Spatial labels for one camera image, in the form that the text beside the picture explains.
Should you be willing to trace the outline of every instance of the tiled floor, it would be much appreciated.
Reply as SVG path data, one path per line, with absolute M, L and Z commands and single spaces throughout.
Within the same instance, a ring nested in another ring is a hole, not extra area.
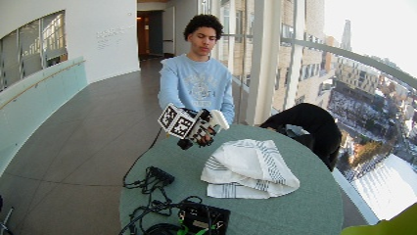
M 89 85 L 29 138 L 0 178 L 0 218 L 13 206 L 15 234 L 119 233 L 123 176 L 159 131 L 159 70 L 148 60 L 141 71 Z M 342 199 L 344 226 L 365 224 Z

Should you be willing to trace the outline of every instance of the round table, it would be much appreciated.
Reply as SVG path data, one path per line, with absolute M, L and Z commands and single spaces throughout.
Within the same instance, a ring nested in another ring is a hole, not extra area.
M 208 183 L 200 179 L 205 162 L 223 143 L 241 139 L 274 142 L 284 161 L 300 180 L 300 188 L 294 192 L 269 199 L 208 197 Z M 175 176 L 173 183 L 164 187 L 173 203 L 188 196 L 199 196 L 205 205 L 231 210 L 228 235 L 340 234 L 342 202 L 338 185 L 325 164 L 304 145 L 270 130 L 240 124 L 221 130 L 208 147 L 195 145 L 191 149 L 181 150 L 177 141 L 176 137 L 168 137 L 155 144 L 133 165 L 127 176 L 128 183 L 145 178 L 149 166 L 163 169 Z M 141 194 L 141 189 L 123 189 L 121 227 L 129 223 L 133 209 L 147 204 L 148 195 Z M 177 211 L 169 217 L 149 213 L 144 219 L 144 228 L 161 222 L 179 224 L 176 213 Z

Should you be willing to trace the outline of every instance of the curved wall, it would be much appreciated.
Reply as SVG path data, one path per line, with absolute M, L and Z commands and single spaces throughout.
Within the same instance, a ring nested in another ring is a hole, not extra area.
M 87 86 L 85 61 L 76 58 L 0 93 L 0 175 L 40 125 Z

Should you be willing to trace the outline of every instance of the yellow-green object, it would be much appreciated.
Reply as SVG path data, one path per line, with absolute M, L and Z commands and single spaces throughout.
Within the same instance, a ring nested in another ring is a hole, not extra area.
M 417 234 L 417 203 L 409 206 L 390 220 L 376 225 L 352 226 L 342 229 L 340 235 L 408 235 Z

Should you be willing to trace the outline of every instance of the folded cloth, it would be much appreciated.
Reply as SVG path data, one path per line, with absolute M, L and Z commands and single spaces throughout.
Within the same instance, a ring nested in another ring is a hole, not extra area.
M 208 158 L 201 180 L 215 198 L 265 199 L 300 187 L 272 140 L 224 143 Z

